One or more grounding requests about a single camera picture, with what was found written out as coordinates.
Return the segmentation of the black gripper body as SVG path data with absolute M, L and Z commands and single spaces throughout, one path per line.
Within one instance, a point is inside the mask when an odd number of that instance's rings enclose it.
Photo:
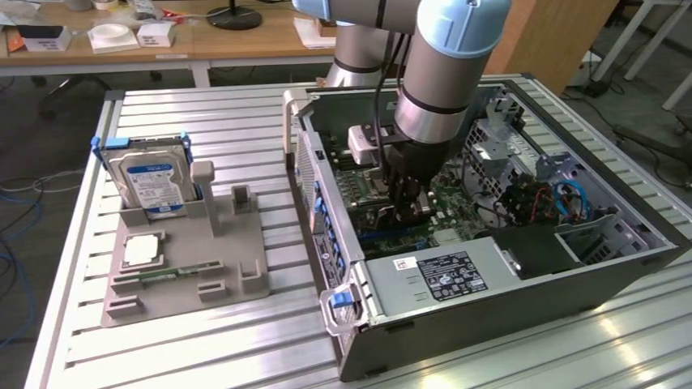
M 450 141 L 395 143 L 387 152 L 389 183 L 394 185 L 399 182 L 415 182 L 429 187 L 443 168 L 449 154 Z

